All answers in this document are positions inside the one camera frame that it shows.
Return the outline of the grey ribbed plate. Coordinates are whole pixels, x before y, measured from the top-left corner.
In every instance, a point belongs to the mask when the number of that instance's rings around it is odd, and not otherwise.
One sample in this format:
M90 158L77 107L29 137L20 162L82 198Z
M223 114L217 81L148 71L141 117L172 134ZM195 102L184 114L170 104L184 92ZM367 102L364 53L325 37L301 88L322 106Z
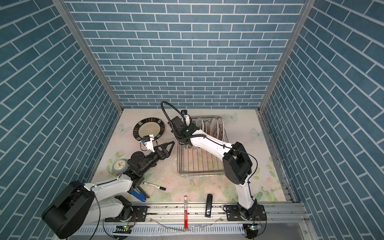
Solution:
M200 129L200 130L204 130L204 121L202 118L197 118L196 121L196 126Z

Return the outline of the dark mosaic rim plate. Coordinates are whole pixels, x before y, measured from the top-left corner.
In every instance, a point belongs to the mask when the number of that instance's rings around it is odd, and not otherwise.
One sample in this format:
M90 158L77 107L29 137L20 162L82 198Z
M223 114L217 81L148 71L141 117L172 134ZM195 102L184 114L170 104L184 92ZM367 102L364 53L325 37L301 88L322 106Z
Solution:
M134 129L133 136L137 141L142 140L145 136L153 135L154 139L159 139L165 132L165 124L162 120L154 117L146 118L139 121Z

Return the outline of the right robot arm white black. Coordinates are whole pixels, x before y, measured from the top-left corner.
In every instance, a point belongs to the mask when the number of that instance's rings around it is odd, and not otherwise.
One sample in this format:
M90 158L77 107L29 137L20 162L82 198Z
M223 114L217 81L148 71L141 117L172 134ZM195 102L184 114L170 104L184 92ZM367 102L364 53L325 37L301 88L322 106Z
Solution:
M193 124L186 125L179 117L169 120L168 124L179 143L201 148L222 160L225 176L236 187L240 216L248 221L253 219L261 208L251 193L253 156L246 152L241 143L220 141Z

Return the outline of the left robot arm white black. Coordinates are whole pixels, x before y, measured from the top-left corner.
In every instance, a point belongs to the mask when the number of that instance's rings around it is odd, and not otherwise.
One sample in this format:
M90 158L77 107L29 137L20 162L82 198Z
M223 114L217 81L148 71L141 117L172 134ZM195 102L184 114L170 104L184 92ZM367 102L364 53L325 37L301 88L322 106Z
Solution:
M129 193L141 202L149 199L141 184L144 175L158 161L167 159L174 142L153 146L146 142L150 153L137 151L130 159L118 159L113 163L115 178L96 183L69 183L43 211L42 220L60 239L73 235L82 226L104 219L130 221L134 216L132 203L123 196Z

